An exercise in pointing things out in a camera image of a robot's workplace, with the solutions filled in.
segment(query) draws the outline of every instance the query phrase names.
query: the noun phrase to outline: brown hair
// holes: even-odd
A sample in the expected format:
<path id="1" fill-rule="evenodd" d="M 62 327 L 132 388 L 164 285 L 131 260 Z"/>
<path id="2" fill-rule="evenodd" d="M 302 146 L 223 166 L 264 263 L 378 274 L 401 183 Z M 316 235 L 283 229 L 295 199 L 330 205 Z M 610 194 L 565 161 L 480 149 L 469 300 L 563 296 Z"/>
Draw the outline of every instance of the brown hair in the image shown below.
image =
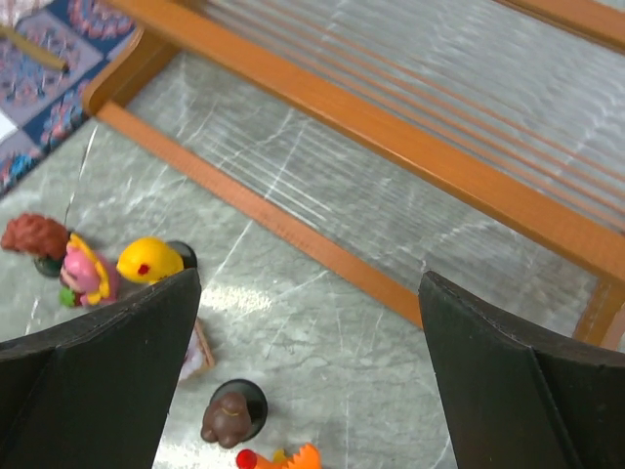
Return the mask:
<path id="1" fill-rule="evenodd" d="M 65 255 L 69 232 L 56 220 L 36 213 L 22 213 L 7 224 L 0 245 L 35 257 L 59 261 Z"/>

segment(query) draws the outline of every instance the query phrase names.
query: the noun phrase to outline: pink toy figure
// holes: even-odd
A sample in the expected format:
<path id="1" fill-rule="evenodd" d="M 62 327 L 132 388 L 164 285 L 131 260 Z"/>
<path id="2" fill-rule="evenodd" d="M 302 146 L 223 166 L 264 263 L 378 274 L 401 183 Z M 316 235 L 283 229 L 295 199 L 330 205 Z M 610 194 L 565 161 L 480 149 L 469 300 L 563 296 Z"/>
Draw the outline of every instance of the pink toy figure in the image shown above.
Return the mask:
<path id="1" fill-rule="evenodd" d="M 82 306 L 110 304 L 117 300 L 121 281 L 115 266 L 72 233 L 62 263 L 61 282 L 78 296 Z"/>

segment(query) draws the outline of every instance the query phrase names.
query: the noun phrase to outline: yellow hair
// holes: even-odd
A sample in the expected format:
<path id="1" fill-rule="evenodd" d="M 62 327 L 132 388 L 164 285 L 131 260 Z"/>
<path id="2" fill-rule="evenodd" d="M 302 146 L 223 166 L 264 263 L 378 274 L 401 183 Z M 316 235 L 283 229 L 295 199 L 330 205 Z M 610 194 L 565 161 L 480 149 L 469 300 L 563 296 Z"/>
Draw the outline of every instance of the yellow hair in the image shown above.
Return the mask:
<path id="1" fill-rule="evenodd" d="M 100 277 L 100 285 L 98 285 L 98 291 L 95 293 L 87 293 L 87 301 L 90 305 L 97 305 L 102 301 L 103 298 L 108 298 L 110 296 L 110 285 L 108 283 L 108 272 L 104 268 L 103 263 L 98 259 L 98 256 L 91 248 L 87 245 L 85 241 L 83 241 L 77 234 L 72 233 L 69 236 L 69 242 L 67 243 L 70 247 L 75 247 L 82 251 L 87 259 L 94 265 L 96 269 L 96 273 L 98 277 Z"/>

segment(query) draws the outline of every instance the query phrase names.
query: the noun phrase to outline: blue patterned fabric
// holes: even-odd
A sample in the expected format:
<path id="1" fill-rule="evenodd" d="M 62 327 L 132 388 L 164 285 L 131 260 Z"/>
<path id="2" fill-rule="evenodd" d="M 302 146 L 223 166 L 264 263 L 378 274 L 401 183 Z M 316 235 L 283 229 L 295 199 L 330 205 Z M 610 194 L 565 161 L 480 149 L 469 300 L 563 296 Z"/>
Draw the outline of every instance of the blue patterned fabric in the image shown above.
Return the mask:
<path id="1" fill-rule="evenodd" d="M 50 70 L 0 39 L 0 108 L 16 127 L 0 142 L 0 196 L 85 122 L 84 90 L 123 50 L 134 24 L 101 0 L 55 0 L 16 29 L 64 58 L 69 72 Z"/>

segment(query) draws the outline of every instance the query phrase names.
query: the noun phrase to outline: orange toy crab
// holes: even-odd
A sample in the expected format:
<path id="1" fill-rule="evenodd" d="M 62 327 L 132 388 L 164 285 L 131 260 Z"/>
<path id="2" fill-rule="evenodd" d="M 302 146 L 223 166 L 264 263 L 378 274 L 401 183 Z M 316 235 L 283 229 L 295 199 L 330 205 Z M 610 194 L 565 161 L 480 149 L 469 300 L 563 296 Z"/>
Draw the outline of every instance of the orange toy crab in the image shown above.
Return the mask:
<path id="1" fill-rule="evenodd" d="M 319 450 L 306 443 L 297 454 L 286 457 L 280 449 L 273 455 L 273 461 L 264 459 L 251 449 L 244 449 L 236 456 L 238 469 L 321 469 L 321 454 Z"/>

